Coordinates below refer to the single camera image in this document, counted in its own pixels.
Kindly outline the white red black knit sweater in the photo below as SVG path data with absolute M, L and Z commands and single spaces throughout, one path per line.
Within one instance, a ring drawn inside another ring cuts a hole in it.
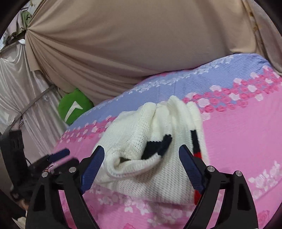
M 179 148 L 208 162 L 203 121 L 195 102 L 176 96 L 122 112 L 97 143 L 105 157 L 94 183 L 142 200 L 192 204 L 195 190 L 179 159 Z

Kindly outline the green plush pillow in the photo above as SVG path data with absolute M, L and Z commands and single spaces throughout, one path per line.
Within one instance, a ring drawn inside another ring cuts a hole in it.
M 71 125 L 77 118 L 93 107 L 92 101 L 79 89 L 75 89 L 60 100 L 58 113 L 67 125 Z

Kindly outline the silver satin curtain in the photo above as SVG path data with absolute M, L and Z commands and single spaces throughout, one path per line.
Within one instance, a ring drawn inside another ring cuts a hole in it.
M 67 129 L 57 112 L 60 100 L 42 73 L 30 70 L 24 44 L 1 53 L 1 133 L 20 129 L 31 162 L 51 153 Z

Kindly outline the beige draped curtain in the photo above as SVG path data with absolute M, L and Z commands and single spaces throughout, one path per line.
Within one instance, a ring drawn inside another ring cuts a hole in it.
M 95 104 L 151 75 L 260 52 L 242 1 L 42 1 L 25 41 L 31 70 Z

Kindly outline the pink floral bed sheet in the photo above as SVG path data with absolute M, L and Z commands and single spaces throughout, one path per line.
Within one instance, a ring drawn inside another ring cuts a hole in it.
M 264 228 L 281 204 L 281 77 L 258 54 L 233 54 L 193 70 L 150 77 L 82 115 L 54 152 L 68 148 L 82 160 L 121 112 L 172 95 L 198 105 L 209 164 L 221 172 L 243 173 L 258 226 Z

